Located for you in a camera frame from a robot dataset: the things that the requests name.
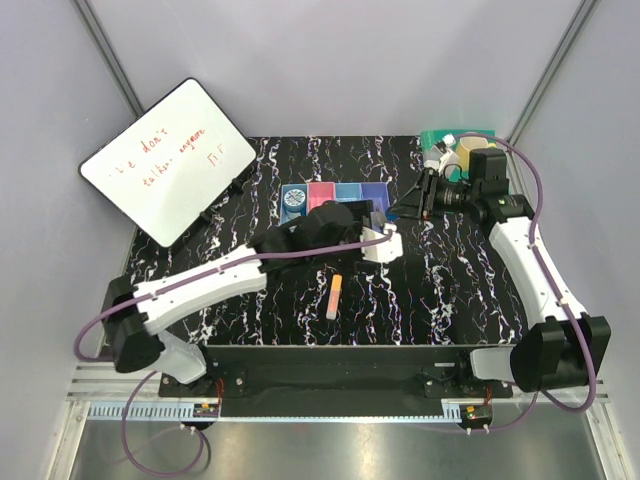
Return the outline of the sky blue bin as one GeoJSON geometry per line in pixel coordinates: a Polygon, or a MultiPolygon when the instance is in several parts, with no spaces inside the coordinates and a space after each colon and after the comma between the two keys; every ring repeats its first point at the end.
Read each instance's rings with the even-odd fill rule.
{"type": "Polygon", "coordinates": [[[360,183],[336,183],[335,200],[337,202],[354,202],[362,199],[360,183]]]}

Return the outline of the pink bin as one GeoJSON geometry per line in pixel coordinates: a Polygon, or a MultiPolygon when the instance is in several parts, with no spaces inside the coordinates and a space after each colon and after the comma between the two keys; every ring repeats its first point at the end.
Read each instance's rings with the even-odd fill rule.
{"type": "Polygon", "coordinates": [[[310,182],[307,185],[307,211],[334,199],[335,184],[333,182],[310,182]]]}

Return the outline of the blue ink bottle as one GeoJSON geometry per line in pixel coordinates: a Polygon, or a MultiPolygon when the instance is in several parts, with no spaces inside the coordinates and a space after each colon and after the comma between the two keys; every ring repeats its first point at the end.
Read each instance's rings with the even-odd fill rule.
{"type": "Polygon", "coordinates": [[[282,222],[303,216],[306,212],[307,193],[304,188],[286,189],[282,194],[282,222]]]}

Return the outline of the green book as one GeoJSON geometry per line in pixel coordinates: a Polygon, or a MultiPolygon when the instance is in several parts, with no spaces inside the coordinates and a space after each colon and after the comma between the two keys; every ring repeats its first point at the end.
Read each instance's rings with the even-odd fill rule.
{"type": "MultiPolygon", "coordinates": [[[[422,145],[422,155],[423,155],[423,163],[424,163],[424,154],[431,149],[431,147],[438,141],[440,141],[445,135],[447,134],[451,134],[455,137],[456,139],[456,143],[457,141],[462,138],[462,137],[468,137],[468,136],[479,136],[479,137],[483,137],[486,138],[487,140],[489,140],[491,143],[492,142],[489,137],[494,135],[494,131],[493,130],[450,130],[450,129],[444,129],[444,130],[427,130],[427,131],[423,131],[421,133],[421,145],[422,145]]],[[[460,168],[459,165],[456,166],[449,166],[445,169],[445,172],[443,175],[441,175],[442,177],[446,178],[447,180],[456,182],[456,181],[460,181],[463,179],[467,179],[468,178],[468,173],[467,174],[463,174],[462,170],[460,168]]]]}

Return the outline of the light blue bin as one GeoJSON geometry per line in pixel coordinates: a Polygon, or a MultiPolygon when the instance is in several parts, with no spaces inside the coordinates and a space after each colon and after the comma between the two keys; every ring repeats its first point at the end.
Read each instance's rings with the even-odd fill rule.
{"type": "Polygon", "coordinates": [[[307,214],[308,186],[285,184],[280,192],[280,223],[284,224],[307,214]]]}

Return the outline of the yellow mug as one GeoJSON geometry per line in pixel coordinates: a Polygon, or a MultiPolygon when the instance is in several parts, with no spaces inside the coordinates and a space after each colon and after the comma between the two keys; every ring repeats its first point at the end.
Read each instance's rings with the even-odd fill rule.
{"type": "Polygon", "coordinates": [[[460,138],[456,143],[455,152],[458,157],[458,165],[460,166],[462,173],[467,174],[469,172],[470,153],[473,150],[492,148],[495,146],[495,143],[491,143],[486,138],[479,136],[460,138]]]}

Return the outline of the orange pink highlighter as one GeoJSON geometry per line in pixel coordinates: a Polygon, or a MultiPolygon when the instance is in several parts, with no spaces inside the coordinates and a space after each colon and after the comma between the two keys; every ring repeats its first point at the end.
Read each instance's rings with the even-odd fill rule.
{"type": "Polygon", "coordinates": [[[326,319],[334,321],[337,318],[338,306],[342,291],[343,277],[340,274],[334,274],[329,286],[329,297],[326,309],[326,319]]]}

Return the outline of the purple bin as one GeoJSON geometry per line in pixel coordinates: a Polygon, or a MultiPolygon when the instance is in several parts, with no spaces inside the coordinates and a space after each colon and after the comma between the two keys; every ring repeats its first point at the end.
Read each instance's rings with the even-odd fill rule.
{"type": "Polygon", "coordinates": [[[389,208],[388,187],[384,182],[362,182],[361,197],[372,202],[375,212],[385,213],[389,208]]]}

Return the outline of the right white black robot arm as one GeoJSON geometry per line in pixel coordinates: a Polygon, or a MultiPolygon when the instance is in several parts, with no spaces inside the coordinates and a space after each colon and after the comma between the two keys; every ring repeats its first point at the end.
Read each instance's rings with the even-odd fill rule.
{"type": "Polygon", "coordinates": [[[457,160],[449,146],[436,143],[416,183],[388,212],[412,220],[468,215],[506,266],[529,326],[513,347],[473,350],[470,362],[454,371],[455,387],[470,397],[490,380],[513,383],[525,392],[593,387],[611,337],[607,320],[590,315],[563,281],[542,241],[534,209],[509,190],[506,153],[495,147],[471,151],[467,178],[454,182],[446,171],[457,160]]]}

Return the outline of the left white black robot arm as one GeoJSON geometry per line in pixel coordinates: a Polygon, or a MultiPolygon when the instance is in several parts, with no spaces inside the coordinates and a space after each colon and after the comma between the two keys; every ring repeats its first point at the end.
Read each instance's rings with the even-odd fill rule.
{"type": "Polygon", "coordinates": [[[372,227],[346,203],[328,202],[272,227],[222,257],[163,279],[110,281],[101,317],[116,372],[154,369],[196,396],[215,386],[203,349],[170,333],[179,320],[332,261],[390,263],[402,254],[395,225],[372,227]]]}

